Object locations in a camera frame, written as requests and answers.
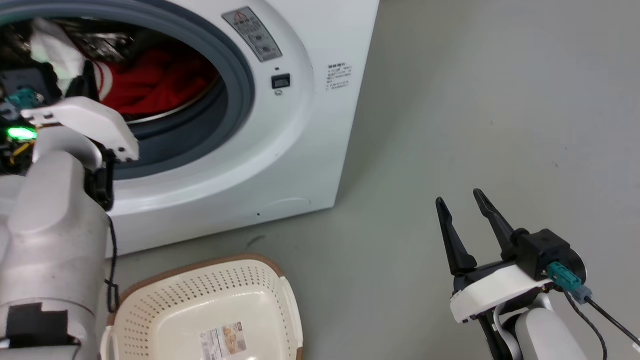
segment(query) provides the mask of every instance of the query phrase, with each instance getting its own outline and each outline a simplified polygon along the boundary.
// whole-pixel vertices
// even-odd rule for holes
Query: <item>black cable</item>
[[[116,240],[116,229],[113,226],[113,220],[109,215],[109,228],[111,229],[111,242],[113,243],[113,256],[111,257],[111,273],[108,280],[104,280],[107,284],[107,309],[111,314],[118,311],[120,307],[120,287],[113,283],[113,278],[116,275],[116,262],[118,261],[118,241]]]
[[[622,326],[622,324],[619,323],[616,319],[614,319],[613,316],[609,315],[606,311],[604,311],[604,309],[602,309],[598,304],[596,304],[596,302],[593,301],[593,299],[591,299],[590,297],[584,297],[584,300],[586,300],[586,302],[588,302],[589,305],[593,306],[593,308],[596,309],[600,314],[602,314],[602,316],[604,316],[608,321],[610,321],[613,325],[619,328],[621,332],[623,332],[631,340],[633,340],[634,343],[640,346],[640,340],[638,340],[638,337],[633,335],[629,330],[627,330],[626,327]]]
[[[598,336],[598,339],[600,339],[600,343],[602,344],[602,359],[607,360],[607,358],[609,357],[609,352],[607,351],[607,344],[604,342],[604,338],[602,337],[602,334],[600,334],[600,331],[598,331],[598,328],[596,328],[596,326],[593,325],[593,323],[589,320],[589,318],[587,318],[587,316],[583,314],[582,311],[580,311],[580,309],[578,309],[578,305],[576,305],[573,302],[573,299],[571,298],[571,295],[569,295],[569,292],[565,290],[564,295],[567,301],[569,302],[569,304],[571,304],[571,307],[573,308],[573,310],[584,320],[584,322],[587,323],[587,325],[589,325],[589,327],[593,330],[593,332],[595,332],[596,335]]]

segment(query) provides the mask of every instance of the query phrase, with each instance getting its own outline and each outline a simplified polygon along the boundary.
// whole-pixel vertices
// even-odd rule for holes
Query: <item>red cloth with white stripe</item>
[[[188,46],[147,51],[132,66],[94,62],[102,104],[121,114],[155,115],[173,110],[220,78],[204,56]]]

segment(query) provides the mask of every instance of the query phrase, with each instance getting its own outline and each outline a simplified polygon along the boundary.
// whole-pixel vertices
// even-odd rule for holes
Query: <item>basket label sticker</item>
[[[204,360],[222,360],[246,350],[242,323],[218,327],[200,334]]]

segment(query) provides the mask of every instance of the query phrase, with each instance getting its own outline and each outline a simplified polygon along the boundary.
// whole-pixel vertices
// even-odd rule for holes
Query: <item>warning label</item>
[[[326,75],[326,89],[337,90],[349,86],[351,77],[351,65],[347,63],[336,63],[329,65],[329,72]]]
[[[200,334],[204,360],[222,360],[246,350],[241,322],[218,327]]]
[[[250,8],[226,13],[222,18],[242,36],[261,63],[282,57],[278,44]]]

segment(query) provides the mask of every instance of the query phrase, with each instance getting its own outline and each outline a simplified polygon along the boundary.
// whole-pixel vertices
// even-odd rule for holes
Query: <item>basket handle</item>
[[[114,328],[113,326],[107,326],[106,329],[104,329],[104,334],[102,334],[102,341],[100,343],[100,357],[102,360],[111,360],[111,358],[109,357],[109,344],[112,343],[113,344],[113,349],[114,349],[114,359],[115,360],[120,360],[120,353],[117,349],[118,346],[118,342],[115,338],[115,333],[114,333]]]
[[[302,335],[302,321],[300,320],[300,310],[298,309],[298,302],[296,302],[296,296],[293,294],[291,284],[286,277],[281,277],[282,288],[284,290],[284,297],[289,306],[289,312],[291,313],[291,321],[293,322],[293,333],[298,340],[298,348],[302,347],[304,337]]]

